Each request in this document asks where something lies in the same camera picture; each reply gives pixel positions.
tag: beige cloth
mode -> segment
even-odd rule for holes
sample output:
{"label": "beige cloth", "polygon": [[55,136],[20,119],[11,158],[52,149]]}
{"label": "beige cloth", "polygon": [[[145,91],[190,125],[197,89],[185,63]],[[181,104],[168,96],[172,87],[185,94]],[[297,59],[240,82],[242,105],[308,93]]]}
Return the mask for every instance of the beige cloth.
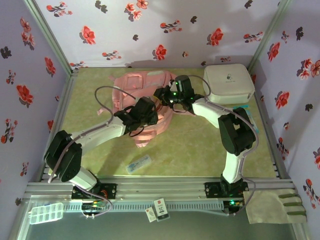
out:
{"label": "beige cloth", "polygon": [[[252,191],[243,192],[247,201]],[[295,194],[294,189],[256,190],[246,206],[246,214],[250,224],[297,224],[305,223],[305,215],[288,215],[289,212],[305,212],[303,206],[284,206],[284,203],[301,203],[298,196],[279,198],[280,195]]]}

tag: green table surface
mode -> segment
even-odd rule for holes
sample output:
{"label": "green table surface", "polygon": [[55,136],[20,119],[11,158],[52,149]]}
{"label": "green table surface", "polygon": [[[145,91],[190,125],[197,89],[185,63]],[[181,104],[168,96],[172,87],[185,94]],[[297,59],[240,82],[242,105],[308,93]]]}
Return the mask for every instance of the green table surface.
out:
{"label": "green table surface", "polygon": [[[107,85],[113,86],[108,78],[122,76],[128,72],[160,70],[154,68],[81,68],[75,80],[62,129],[68,133],[85,130],[107,121],[110,114],[97,115],[100,105],[94,91]],[[165,69],[176,75],[198,75],[203,77],[203,68]],[[191,77],[196,93],[204,94],[202,81]],[[112,90],[101,89],[98,98],[112,107]],[[254,97],[246,103],[259,130],[259,146],[244,163],[244,176],[274,178],[266,133]],[[224,170],[226,150],[221,143],[219,129],[201,116],[174,114],[168,129],[151,142],[138,148],[128,135],[111,139],[82,156],[81,165],[100,178],[128,175],[126,166],[149,155],[152,162],[133,175],[135,176],[197,176],[219,177]]]}

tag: pink backpack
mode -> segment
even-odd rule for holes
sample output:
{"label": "pink backpack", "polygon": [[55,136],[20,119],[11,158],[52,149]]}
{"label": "pink backpack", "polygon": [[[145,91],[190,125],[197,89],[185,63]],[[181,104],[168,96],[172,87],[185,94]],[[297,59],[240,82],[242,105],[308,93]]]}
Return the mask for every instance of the pink backpack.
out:
{"label": "pink backpack", "polygon": [[[137,99],[151,97],[155,102],[158,122],[156,125],[146,126],[139,135],[132,137],[138,148],[145,147],[151,139],[168,128],[174,112],[168,106],[161,105],[160,101],[153,97],[153,95],[156,89],[167,86],[170,80],[174,80],[175,78],[176,75],[169,71],[158,70],[129,72],[114,80],[114,87],[128,92]],[[112,101],[114,113],[136,104],[136,101],[132,97],[116,89],[112,91]],[[131,135],[135,135],[140,131],[141,129],[133,131]]]}

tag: floral wallpaper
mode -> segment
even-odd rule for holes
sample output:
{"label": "floral wallpaper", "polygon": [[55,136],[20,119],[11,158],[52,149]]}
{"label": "floral wallpaper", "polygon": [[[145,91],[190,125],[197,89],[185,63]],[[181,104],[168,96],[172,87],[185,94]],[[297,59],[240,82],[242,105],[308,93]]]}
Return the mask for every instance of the floral wallpaper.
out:
{"label": "floral wallpaper", "polygon": [[35,1],[72,69],[248,66],[279,3]]}
{"label": "floral wallpaper", "polygon": [[320,236],[319,11],[317,0],[292,1],[252,72],[273,147],[302,198],[313,239]]}
{"label": "floral wallpaper", "polygon": [[43,164],[67,74],[23,1],[4,1],[1,9],[8,11],[0,14],[0,239],[8,239]]}

